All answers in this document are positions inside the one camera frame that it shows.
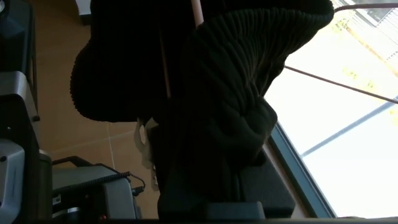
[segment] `cable connector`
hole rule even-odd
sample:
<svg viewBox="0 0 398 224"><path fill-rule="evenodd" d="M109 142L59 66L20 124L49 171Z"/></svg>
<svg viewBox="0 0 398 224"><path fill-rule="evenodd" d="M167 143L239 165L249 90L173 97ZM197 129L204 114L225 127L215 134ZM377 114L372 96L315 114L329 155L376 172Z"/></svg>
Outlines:
<svg viewBox="0 0 398 224"><path fill-rule="evenodd" d="M134 187L131 189L132 196L137 197L139 194L143 193L144 186Z"/></svg>

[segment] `bright outdoor ground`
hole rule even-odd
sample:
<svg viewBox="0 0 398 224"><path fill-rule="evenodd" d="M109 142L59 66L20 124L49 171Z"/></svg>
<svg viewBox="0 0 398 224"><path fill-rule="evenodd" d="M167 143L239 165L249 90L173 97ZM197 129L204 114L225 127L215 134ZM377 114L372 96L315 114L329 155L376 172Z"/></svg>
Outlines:
<svg viewBox="0 0 398 224"><path fill-rule="evenodd" d="M286 65L388 98L398 96L393 71L346 29L339 30L340 19ZM287 69L266 100L299 154L383 106L303 161L337 216L398 216L398 105Z"/></svg>

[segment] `tile floor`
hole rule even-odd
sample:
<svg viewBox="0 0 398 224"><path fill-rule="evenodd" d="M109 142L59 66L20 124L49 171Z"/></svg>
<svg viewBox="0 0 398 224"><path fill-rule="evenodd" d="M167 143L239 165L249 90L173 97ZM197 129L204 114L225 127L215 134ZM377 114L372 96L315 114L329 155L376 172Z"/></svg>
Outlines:
<svg viewBox="0 0 398 224"><path fill-rule="evenodd" d="M69 79L77 53L90 38L73 0L30 0L36 15L40 145L53 159L80 156L142 177L148 187L137 198L143 218L157 218L159 191L151 172L141 166L133 141L135 123L88 120L74 108ZM132 180L133 185L140 182Z"/></svg>

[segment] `blue metal bar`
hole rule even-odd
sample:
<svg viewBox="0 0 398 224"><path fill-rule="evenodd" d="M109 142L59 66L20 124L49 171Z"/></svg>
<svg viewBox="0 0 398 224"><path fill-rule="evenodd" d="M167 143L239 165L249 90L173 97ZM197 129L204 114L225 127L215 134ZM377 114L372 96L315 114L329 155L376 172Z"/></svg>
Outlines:
<svg viewBox="0 0 398 224"><path fill-rule="evenodd" d="M353 128L359 126L360 124L364 123L365 121L373 118L374 116L378 115L379 113L382 113L385 110L388 110L390 107L394 106L395 103L391 103L391 102L386 102L383 105L381 105L380 107L376 108L375 110L373 110L372 112L368 113L367 115L363 116L362 118L359 118L358 120L356 120L355 122L349 124L347 127L341 129L340 131L336 132L335 134L331 135L330 137L326 138L325 140L323 140L322 142L316 144L315 146L313 146L312 148L310 148L309 150L303 152L301 154L301 158L304 158L305 156L315 152L316 150L320 149L321 147L325 146L326 144L328 144L329 142L337 139L338 137L340 137L341 135L347 133L348 131L352 130Z"/></svg>

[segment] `black base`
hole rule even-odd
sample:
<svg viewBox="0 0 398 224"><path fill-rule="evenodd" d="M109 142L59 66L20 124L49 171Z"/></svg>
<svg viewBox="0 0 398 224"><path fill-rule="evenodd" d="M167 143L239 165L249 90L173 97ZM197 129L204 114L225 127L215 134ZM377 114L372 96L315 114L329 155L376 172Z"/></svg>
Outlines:
<svg viewBox="0 0 398 224"><path fill-rule="evenodd" d="M83 26L91 25L91 14L80 15Z"/></svg>

